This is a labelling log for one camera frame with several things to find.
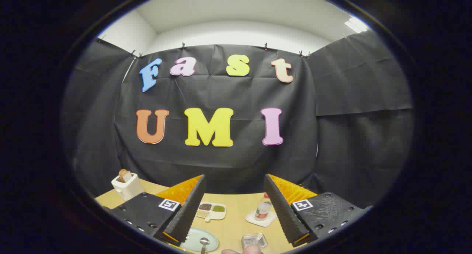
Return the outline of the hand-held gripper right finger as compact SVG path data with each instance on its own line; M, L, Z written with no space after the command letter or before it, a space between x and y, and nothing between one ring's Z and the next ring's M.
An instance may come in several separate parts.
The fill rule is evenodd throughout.
M265 175L264 188L293 247L344 229L372 208L358 207L333 192L316 194L272 174Z

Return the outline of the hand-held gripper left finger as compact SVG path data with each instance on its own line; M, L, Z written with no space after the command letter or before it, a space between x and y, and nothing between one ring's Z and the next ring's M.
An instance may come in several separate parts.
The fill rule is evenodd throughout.
M154 195L139 192L108 212L149 237L179 246L186 240L205 192L202 174Z

